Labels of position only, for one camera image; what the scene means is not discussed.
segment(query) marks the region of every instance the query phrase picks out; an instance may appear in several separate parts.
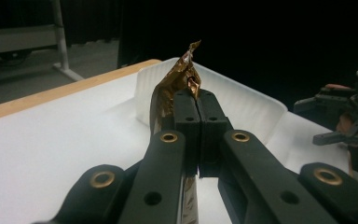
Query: gold foil wrapper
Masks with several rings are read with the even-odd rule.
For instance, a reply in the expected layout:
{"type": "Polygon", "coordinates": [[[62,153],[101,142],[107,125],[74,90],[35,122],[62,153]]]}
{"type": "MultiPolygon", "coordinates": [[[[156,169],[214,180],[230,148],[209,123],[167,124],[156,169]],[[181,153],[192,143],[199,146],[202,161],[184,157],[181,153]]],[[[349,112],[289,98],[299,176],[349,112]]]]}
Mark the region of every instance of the gold foil wrapper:
{"type": "MultiPolygon", "coordinates": [[[[193,66],[193,51],[200,41],[190,44],[188,51],[176,62],[168,74],[159,82],[153,91],[150,104],[151,135],[161,131],[163,118],[173,116],[173,95],[180,90],[188,89],[194,99],[199,96],[201,79],[193,66]]],[[[198,224],[198,204],[196,177],[186,177],[184,183],[183,224],[198,224]]]]}

